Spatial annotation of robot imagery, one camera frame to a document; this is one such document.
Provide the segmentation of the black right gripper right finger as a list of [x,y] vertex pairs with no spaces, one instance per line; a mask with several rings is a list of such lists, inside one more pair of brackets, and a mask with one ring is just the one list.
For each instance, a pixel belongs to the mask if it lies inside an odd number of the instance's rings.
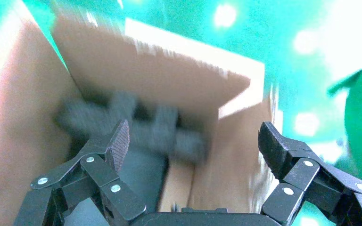
[[337,226],[362,226],[362,180],[325,163],[306,143],[284,137],[269,121],[258,131],[258,148],[279,181],[262,214],[289,226],[309,202]]

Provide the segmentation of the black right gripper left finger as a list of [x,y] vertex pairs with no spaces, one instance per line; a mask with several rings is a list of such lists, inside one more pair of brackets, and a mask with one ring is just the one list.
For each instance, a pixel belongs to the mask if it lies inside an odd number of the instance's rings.
[[89,139],[74,158],[36,177],[14,225],[62,226],[86,199],[111,226],[133,224],[147,207],[119,176],[129,142],[129,124],[121,120],[110,134]]

